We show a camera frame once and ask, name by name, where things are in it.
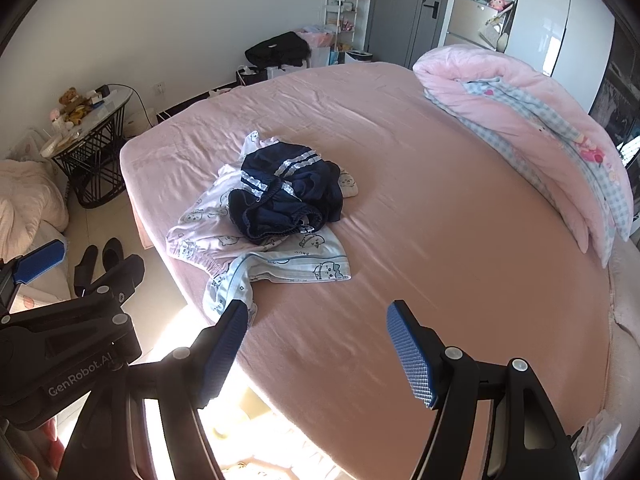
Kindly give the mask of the navy shorts with white stripes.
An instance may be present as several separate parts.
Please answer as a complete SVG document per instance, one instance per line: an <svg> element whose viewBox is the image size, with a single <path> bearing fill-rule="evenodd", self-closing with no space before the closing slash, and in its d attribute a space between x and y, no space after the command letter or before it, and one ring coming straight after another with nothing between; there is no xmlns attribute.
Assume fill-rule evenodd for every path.
<svg viewBox="0 0 640 480"><path fill-rule="evenodd" d="M277 142L245 156L229 214L251 243L313 233L341 219L341 169L305 145Z"/></svg>

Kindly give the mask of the white and navy clothes pile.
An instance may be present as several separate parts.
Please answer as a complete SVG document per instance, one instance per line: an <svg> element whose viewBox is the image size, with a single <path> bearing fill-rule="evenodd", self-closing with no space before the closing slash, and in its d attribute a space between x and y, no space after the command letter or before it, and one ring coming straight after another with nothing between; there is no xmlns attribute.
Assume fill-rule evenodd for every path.
<svg viewBox="0 0 640 480"><path fill-rule="evenodd" d="M607 410L589 419L570 446L580 480L603 480L617 450L622 424Z"/></svg>

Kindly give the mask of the pink blanket on floor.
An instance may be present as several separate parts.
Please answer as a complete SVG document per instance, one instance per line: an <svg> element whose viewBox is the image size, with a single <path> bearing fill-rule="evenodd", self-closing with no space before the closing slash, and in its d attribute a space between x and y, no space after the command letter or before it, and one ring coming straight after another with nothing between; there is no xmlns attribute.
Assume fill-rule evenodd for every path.
<svg viewBox="0 0 640 480"><path fill-rule="evenodd" d="M43 221L58 232L65 231L64 197L41 162L3 159L0 184L2 260L27 252Z"/></svg>

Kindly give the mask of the white cartoon print pajamas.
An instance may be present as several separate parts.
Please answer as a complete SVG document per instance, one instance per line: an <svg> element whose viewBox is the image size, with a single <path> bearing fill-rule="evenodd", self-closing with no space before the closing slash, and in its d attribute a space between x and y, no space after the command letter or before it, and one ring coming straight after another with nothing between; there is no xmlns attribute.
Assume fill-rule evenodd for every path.
<svg viewBox="0 0 640 480"><path fill-rule="evenodd" d="M250 313L256 312L252 285L258 281L327 283L352 277L346 250L330 228L335 222L317 232L271 237L258 245L233 224L229 194L240 186L245 156L277 142L283 141L265 139L257 131L249 133L239 158L218 170L214 183L166 235L168 255L206 272L203 307L212 320L218 320L234 300L242 301ZM340 169L338 185L344 205L357 195L358 186L349 172Z"/></svg>

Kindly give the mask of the brown teddy bear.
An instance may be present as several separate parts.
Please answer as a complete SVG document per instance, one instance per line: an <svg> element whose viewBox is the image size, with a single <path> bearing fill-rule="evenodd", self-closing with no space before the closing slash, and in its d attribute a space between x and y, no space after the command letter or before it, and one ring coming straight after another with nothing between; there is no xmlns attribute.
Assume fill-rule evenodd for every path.
<svg viewBox="0 0 640 480"><path fill-rule="evenodd" d="M58 98L58 104L62 106L60 114L64 122L70 122L73 126L79 126L93 110L90 100L82 96L75 87L68 88Z"/></svg>

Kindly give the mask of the black bag on floor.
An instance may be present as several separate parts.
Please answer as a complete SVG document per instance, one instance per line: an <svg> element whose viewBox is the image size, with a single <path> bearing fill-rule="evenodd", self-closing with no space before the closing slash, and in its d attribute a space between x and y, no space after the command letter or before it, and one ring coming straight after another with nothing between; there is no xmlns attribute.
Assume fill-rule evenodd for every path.
<svg viewBox="0 0 640 480"><path fill-rule="evenodd" d="M296 32L285 32L255 44L245 51L245 57L260 70L282 65L302 66L310 57L310 47Z"/></svg>

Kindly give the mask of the pink checkered folded duvet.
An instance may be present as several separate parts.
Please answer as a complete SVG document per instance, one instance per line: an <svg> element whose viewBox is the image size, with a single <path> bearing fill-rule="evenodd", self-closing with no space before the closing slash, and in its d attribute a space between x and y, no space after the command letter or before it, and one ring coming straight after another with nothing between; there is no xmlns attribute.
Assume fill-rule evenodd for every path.
<svg viewBox="0 0 640 480"><path fill-rule="evenodd" d="M602 264L634 216L627 171L606 131L554 79L503 53L455 44L412 66L424 96L498 152Z"/></svg>

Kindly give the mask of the white storage shelf rack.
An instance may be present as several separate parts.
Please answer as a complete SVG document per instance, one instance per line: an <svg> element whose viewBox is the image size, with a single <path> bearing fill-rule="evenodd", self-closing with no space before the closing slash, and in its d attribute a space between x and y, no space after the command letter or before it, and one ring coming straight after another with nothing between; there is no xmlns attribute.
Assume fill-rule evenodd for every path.
<svg viewBox="0 0 640 480"><path fill-rule="evenodd" d="M359 0L324 0L323 24L333 35L335 52L349 50L355 42Z"/></svg>

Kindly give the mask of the grey door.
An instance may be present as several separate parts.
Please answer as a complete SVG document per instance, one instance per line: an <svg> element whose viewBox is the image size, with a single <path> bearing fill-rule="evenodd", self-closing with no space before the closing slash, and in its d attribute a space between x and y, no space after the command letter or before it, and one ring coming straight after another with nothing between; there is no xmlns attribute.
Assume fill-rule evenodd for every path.
<svg viewBox="0 0 640 480"><path fill-rule="evenodd" d="M447 0L371 0L366 50L375 61L411 67L437 46Z"/></svg>

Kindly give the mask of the white wardrobe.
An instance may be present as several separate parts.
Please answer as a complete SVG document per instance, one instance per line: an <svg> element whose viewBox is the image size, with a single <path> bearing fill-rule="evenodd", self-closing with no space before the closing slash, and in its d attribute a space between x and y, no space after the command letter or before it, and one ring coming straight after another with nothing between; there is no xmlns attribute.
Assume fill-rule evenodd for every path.
<svg viewBox="0 0 640 480"><path fill-rule="evenodd" d="M588 112L612 48L602 0L518 0L506 54L556 80Z"/></svg>

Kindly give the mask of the grey drawer cabinet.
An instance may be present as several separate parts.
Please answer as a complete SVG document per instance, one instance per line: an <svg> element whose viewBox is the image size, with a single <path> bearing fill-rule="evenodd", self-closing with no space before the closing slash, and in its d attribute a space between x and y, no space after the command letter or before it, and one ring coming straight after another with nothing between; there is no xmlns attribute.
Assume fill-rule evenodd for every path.
<svg viewBox="0 0 640 480"><path fill-rule="evenodd" d="M444 45L467 44L504 52L514 8L514 1L507 2L502 10L496 10L476 0L454 0Z"/></svg>

